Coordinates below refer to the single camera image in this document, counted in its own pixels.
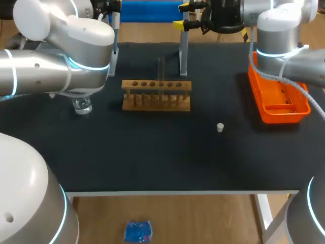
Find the blue package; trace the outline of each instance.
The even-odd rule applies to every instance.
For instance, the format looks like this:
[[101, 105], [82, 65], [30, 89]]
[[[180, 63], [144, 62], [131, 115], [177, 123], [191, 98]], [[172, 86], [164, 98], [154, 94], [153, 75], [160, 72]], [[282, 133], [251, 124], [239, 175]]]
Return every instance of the blue package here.
[[151, 222], [131, 222], [126, 225], [124, 240], [128, 242], [150, 242], [152, 238]]

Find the white bottle cap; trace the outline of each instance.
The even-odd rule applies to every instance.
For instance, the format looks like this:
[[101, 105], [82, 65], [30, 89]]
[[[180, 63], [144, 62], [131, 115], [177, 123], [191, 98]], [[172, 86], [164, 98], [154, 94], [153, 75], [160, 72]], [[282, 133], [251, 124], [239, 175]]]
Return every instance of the white bottle cap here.
[[218, 130], [218, 132], [222, 132], [223, 127], [224, 127], [223, 123], [217, 124], [217, 130]]

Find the black tabletop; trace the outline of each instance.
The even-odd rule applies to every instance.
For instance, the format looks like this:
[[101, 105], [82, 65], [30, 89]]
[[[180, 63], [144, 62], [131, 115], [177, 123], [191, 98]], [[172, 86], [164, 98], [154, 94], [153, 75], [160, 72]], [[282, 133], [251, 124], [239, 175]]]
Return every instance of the black tabletop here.
[[[69, 192], [303, 187], [325, 159], [315, 109], [298, 125], [266, 125], [247, 77], [247, 44], [189, 44], [185, 78], [178, 48], [121, 44], [116, 76], [91, 97], [91, 114], [77, 116], [66, 97], [24, 96], [0, 103], [0, 132], [38, 150]], [[122, 111], [122, 79], [157, 79], [159, 56], [166, 80], [192, 81], [191, 112]], [[308, 88], [324, 108], [322, 89]]]

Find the wooden floor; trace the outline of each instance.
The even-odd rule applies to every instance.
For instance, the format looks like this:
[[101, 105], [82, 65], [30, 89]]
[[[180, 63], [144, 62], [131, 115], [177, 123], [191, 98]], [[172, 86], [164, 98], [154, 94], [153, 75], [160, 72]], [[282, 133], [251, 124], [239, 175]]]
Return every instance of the wooden floor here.
[[[301, 30], [301, 41], [311, 48], [325, 47], [325, 18], [317, 16]], [[17, 32], [11, 21], [3, 21], [0, 48]], [[202, 36], [190, 31], [190, 42], [216, 42], [218, 34]], [[171, 24], [124, 23], [119, 42], [179, 42], [180, 32]], [[242, 42], [240, 33], [223, 35], [223, 42]], [[275, 216], [285, 195], [270, 195]], [[249, 195], [94, 197], [78, 199], [80, 244], [123, 243], [126, 222], [151, 220], [153, 244], [256, 244], [261, 242]]]
[[152, 222], [153, 244], [258, 244], [249, 196], [82, 198], [80, 244], [123, 243], [127, 221]]

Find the orange basket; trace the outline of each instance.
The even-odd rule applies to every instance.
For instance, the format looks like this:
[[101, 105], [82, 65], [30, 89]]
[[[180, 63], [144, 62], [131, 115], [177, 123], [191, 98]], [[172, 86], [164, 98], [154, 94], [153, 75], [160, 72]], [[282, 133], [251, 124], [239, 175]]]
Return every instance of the orange basket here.
[[[253, 54], [257, 66], [257, 53]], [[251, 64], [248, 77], [262, 120], [267, 124], [299, 123], [310, 113], [308, 99], [291, 85], [266, 80], [256, 73]], [[299, 85], [306, 91], [305, 84]]]

